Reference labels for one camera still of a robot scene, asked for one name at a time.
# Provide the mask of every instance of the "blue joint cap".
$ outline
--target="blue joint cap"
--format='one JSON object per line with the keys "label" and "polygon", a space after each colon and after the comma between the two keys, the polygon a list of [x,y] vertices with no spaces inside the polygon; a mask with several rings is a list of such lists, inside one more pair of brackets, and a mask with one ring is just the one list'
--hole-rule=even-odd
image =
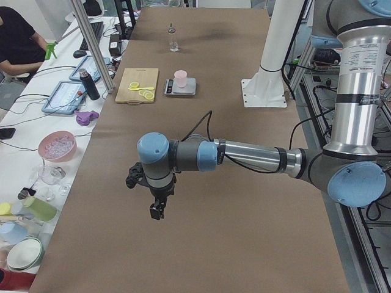
{"label": "blue joint cap", "polygon": [[140,162],[143,164],[156,163],[165,157],[170,143],[158,132],[150,132],[142,136],[137,143]]}
{"label": "blue joint cap", "polygon": [[337,38],[319,37],[317,35],[311,35],[311,45],[319,49],[342,48],[342,44]]}
{"label": "blue joint cap", "polygon": [[372,162],[341,168],[327,186],[329,196],[345,206],[362,207],[377,200],[386,188],[386,174]]}
{"label": "blue joint cap", "polygon": [[370,13],[382,17],[391,17],[391,1],[390,0],[359,0]]}
{"label": "blue joint cap", "polygon": [[201,142],[197,152],[198,170],[213,171],[217,166],[217,146],[214,142]]}

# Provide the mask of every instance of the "purple cloth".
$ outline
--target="purple cloth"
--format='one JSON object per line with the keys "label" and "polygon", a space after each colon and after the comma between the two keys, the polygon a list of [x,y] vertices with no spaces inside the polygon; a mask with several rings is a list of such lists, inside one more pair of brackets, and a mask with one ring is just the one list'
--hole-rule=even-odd
{"label": "purple cloth", "polygon": [[86,112],[79,112],[75,111],[76,114],[76,121],[81,126],[87,126],[90,124],[90,121],[96,118],[99,118],[99,114],[95,111],[86,111]]}

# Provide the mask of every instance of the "yellow lid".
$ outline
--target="yellow lid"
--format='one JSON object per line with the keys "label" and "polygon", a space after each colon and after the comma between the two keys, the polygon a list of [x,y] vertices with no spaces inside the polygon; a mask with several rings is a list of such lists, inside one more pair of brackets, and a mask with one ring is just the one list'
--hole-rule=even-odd
{"label": "yellow lid", "polygon": [[0,215],[10,215],[11,214],[11,204],[2,203],[0,204]]}

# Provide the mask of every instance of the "white pole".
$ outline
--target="white pole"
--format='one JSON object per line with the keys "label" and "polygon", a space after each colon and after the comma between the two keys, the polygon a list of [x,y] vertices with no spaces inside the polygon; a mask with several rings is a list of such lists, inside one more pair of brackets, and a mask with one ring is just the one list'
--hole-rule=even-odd
{"label": "white pole", "polygon": [[305,0],[276,0],[259,71],[242,79],[244,107],[286,107],[281,71]]}

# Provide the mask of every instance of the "white table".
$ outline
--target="white table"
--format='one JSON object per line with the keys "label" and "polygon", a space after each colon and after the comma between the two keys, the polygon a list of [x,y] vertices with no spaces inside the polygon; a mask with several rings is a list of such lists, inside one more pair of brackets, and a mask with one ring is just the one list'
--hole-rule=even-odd
{"label": "white table", "polygon": [[[109,36],[111,33],[114,33],[114,30],[106,31],[109,28],[114,27],[115,23],[118,23],[118,18],[115,17],[102,17],[96,18],[94,21],[103,21],[104,30],[103,36],[100,40],[100,48],[102,55],[104,57],[110,57],[109,53]],[[77,26],[76,20],[72,22],[65,34],[71,31]],[[68,37],[63,39],[55,47],[55,53],[57,59],[53,56],[50,60],[46,60],[42,67],[39,69],[43,70],[46,68],[59,67],[59,66],[74,66],[76,67],[82,58],[75,59],[73,57],[73,52],[79,49],[82,42],[82,35],[80,30],[74,31]],[[57,68],[52,70],[46,70],[41,73],[37,73],[30,83],[26,86],[22,95],[39,93],[50,95],[55,89],[59,81],[68,81],[69,75],[74,68]],[[100,113],[105,98],[107,95],[106,89],[102,81],[97,82],[97,89],[101,95],[101,98],[95,101],[92,101],[89,97],[86,98],[86,102],[82,103],[79,108],[80,111],[92,111]],[[10,145],[30,148],[32,150],[37,149],[40,141],[47,136],[48,134],[54,131],[67,130],[70,131],[73,135],[83,135],[88,134],[93,130],[97,120],[91,121],[88,126],[81,126],[76,122],[76,115],[59,115],[52,114],[48,115],[47,113],[42,112],[42,106],[46,100],[42,100],[37,104],[30,104],[28,109],[21,115],[14,114],[13,112],[20,113],[23,112],[26,106],[31,102],[38,102],[39,99],[44,99],[44,96],[25,96],[19,98],[16,103],[12,106],[11,111],[7,113],[3,121],[0,122],[0,127],[15,127],[16,132],[14,137],[9,140],[5,140],[5,143]],[[27,120],[32,120],[38,117],[34,121],[24,122]],[[75,155],[70,161],[61,162],[61,163],[52,163],[45,161],[45,165],[52,167],[60,166],[65,172],[66,176],[62,179],[61,183],[72,183],[80,162],[83,158],[84,152],[87,149],[90,136],[81,136],[76,138],[77,150]],[[42,165],[42,158],[39,156],[38,151],[28,151],[28,150],[19,150],[17,148],[5,145],[0,143],[0,158],[1,158],[1,169],[0,169],[0,203],[9,202],[14,203],[18,201],[17,195],[23,187],[31,187],[34,182],[31,181],[31,174],[33,168]],[[65,201],[66,196],[59,195],[60,185],[49,186],[40,180],[34,185],[34,189],[39,192],[40,189],[48,187],[54,194],[55,199],[50,201],[50,204],[55,206],[58,210],[61,211]],[[40,231],[38,238],[43,242],[44,247],[47,247],[48,242],[51,237],[51,233],[54,230],[56,223],[44,223],[43,228]],[[34,267],[29,270],[29,272],[35,273],[38,271],[38,267]]]}

